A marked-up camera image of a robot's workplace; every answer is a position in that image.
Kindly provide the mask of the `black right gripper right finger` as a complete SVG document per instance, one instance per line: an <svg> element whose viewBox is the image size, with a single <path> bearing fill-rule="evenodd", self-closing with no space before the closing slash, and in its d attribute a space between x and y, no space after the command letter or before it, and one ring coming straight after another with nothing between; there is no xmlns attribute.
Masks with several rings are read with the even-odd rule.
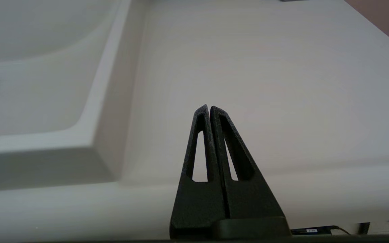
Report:
<svg viewBox="0 0 389 243"><path fill-rule="evenodd" d="M223 109L210 109L225 212L230 219L285 218L230 116Z"/></svg>

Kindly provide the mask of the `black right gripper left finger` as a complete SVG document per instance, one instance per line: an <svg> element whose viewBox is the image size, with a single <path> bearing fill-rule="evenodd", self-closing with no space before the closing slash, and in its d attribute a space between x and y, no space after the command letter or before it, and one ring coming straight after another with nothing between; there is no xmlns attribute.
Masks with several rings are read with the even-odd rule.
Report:
<svg viewBox="0 0 389 243"><path fill-rule="evenodd" d="M207 181L193 180L199 133L204 137ZM224 240L224 193L207 105L193 114L188 145L170 220L172 240Z"/></svg>

